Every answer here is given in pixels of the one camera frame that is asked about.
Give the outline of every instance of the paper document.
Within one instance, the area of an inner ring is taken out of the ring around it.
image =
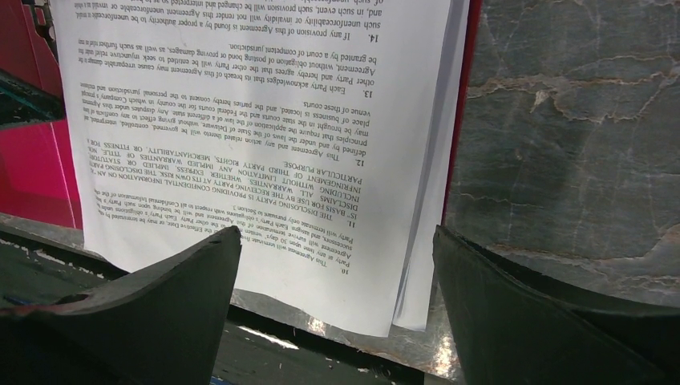
[[[237,225],[236,288],[387,336],[450,5],[54,1],[86,248],[135,271]]]

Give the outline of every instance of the white paper sheet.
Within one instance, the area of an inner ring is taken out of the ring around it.
[[[134,271],[239,225],[237,288],[387,336],[449,5],[56,1],[86,247]]]
[[[451,4],[432,121],[432,161],[431,165],[425,167],[429,175],[426,178],[422,211],[408,261],[408,273],[399,296],[401,302],[395,311],[394,324],[411,330],[425,330],[427,325],[435,269],[432,261],[432,238],[435,227],[441,222],[448,189],[447,176],[469,7],[469,0],[455,0]]]

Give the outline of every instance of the marble surface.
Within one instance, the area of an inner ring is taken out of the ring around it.
[[[680,306],[680,1],[487,0],[447,227],[544,274]],[[82,234],[0,215],[78,249]],[[233,303],[461,381],[434,290],[428,327],[346,333],[264,296]]]

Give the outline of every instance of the gray marble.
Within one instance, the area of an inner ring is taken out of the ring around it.
[[[680,1],[487,0],[447,227],[604,294],[680,306]],[[0,215],[67,247],[82,234]],[[436,290],[425,332],[369,338],[232,303],[462,382]]]

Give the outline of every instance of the document page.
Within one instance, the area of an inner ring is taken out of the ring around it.
[[[237,225],[236,288],[387,336],[448,0],[53,3],[85,246]]]

